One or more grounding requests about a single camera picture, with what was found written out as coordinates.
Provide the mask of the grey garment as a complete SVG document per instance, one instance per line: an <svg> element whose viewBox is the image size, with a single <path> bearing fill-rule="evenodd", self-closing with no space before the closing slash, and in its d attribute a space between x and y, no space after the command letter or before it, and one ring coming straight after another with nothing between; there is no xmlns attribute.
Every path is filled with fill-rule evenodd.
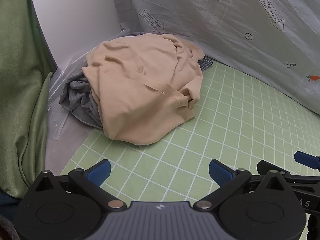
<svg viewBox="0 0 320 240"><path fill-rule="evenodd" d="M98 106L92 96L91 86L81 68L67 76L62 87L59 104L82 123L98 129L103 128Z"/></svg>

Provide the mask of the green curtain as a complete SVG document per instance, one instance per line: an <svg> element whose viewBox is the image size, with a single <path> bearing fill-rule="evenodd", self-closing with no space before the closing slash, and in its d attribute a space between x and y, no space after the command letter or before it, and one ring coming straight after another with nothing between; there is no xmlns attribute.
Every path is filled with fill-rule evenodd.
<svg viewBox="0 0 320 240"><path fill-rule="evenodd" d="M1 190L14 198L44 169L54 71L31 0L1 0Z"/></svg>

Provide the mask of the beige long-sleeve shirt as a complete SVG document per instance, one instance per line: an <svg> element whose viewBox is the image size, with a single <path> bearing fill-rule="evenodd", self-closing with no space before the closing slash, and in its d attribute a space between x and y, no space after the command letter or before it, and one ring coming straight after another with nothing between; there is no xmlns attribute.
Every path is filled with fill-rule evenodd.
<svg viewBox="0 0 320 240"><path fill-rule="evenodd" d="M105 135L134 145L156 143L195 116L204 52L171 34L105 41L82 68Z"/></svg>

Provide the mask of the green grid mat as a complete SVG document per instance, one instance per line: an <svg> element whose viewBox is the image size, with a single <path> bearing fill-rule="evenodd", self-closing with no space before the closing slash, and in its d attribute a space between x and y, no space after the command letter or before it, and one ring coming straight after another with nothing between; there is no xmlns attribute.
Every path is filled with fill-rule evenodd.
<svg viewBox="0 0 320 240"><path fill-rule="evenodd" d="M204 71L200 94L195 117L155 144L135 146L93 130L62 174L108 159L112 171L102 187L127 204L194 203L218 187L209 176L212 159L251 173L265 160L295 175L319 175L293 158L297 151L319 155L317 114L220 63Z"/></svg>

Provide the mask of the blue checkered cloth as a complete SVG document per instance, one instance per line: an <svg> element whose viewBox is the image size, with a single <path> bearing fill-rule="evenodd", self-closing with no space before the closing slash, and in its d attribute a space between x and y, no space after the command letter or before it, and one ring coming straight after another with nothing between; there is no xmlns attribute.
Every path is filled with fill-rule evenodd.
<svg viewBox="0 0 320 240"><path fill-rule="evenodd" d="M205 56L203 59L198 61L198 64L201 68L201 71L204 72L208 67L210 67L213 64L213 59Z"/></svg>

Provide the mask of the grey carrot-print sheet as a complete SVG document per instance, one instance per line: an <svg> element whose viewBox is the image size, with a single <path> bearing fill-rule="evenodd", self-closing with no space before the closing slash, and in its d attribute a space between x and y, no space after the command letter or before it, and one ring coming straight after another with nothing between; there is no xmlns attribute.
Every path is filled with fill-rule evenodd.
<svg viewBox="0 0 320 240"><path fill-rule="evenodd" d="M114 0L120 25L174 34L319 112L319 0Z"/></svg>

